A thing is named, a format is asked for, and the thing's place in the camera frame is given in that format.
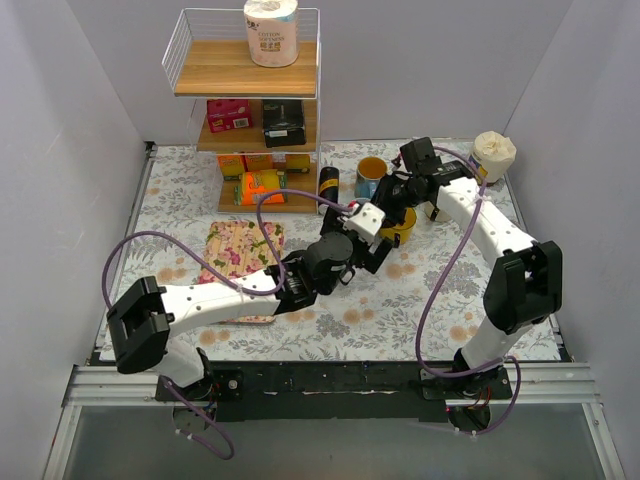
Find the blue butterfly ceramic mug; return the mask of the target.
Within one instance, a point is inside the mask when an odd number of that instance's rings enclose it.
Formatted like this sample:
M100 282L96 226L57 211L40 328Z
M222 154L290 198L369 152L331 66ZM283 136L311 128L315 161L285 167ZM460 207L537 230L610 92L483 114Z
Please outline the blue butterfly ceramic mug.
M366 157L360 160L356 168L355 197L371 199L386 174L387 164L381 158Z

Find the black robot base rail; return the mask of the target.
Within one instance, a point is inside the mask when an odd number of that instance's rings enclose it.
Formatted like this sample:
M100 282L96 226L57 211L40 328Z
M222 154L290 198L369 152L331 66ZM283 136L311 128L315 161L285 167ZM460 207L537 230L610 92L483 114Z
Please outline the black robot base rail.
M414 361L213 361L206 377L180 391L212 405L221 422L254 420L449 420L448 402L473 405L485 428L488 404L512 397L503 367L476 377L429 378Z

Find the yellow mug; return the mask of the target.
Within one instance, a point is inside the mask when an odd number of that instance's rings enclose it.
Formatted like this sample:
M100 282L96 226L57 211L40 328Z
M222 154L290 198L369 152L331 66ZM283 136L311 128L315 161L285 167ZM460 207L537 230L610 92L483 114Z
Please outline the yellow mug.
M416 224L417 215L414 208L407 208L404 222L391 227L382 228L379 236L382 239L390 240L394 247L404 245L410 238L412 230Z

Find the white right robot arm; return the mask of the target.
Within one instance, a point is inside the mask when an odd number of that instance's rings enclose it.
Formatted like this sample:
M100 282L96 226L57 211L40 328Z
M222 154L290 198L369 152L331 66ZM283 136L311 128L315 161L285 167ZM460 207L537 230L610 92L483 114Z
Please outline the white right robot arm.
M485 317L476 334L454 356L451 371L428 368L436 378L452 379L464 397L489 384L487 371L503 364L511 348L533 326L562 305L563 255L553 241L540 243L520 230L492 203L476 166L457 155L445 163L428 137L410 141L373 194L373 204L396 225L410 207L429 202L464 231L460 241L480 250L491 267L483 295Z

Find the cream ceramic mug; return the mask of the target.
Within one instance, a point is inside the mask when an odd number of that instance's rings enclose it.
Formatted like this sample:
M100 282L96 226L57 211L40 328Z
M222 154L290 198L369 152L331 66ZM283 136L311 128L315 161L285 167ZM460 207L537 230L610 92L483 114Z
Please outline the cream ceramic mug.
M424 204L425 215L431 222L445 223L451 220L450 216L430 201Z

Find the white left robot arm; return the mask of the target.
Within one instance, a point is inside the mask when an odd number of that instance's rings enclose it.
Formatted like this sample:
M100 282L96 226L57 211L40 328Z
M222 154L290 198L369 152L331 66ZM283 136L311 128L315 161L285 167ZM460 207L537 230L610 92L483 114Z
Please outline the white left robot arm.
M342 215L326 214L318 241L287 255L284 265L234 279L190 285L160 285L153 276L136 280L109 308L107 323L121 374L155 371L193 400L213 386L203 351L183 342L194 329L241 317L274 316L313 305L358 268L374 273L392 242L374 241L384 212L369 202Z

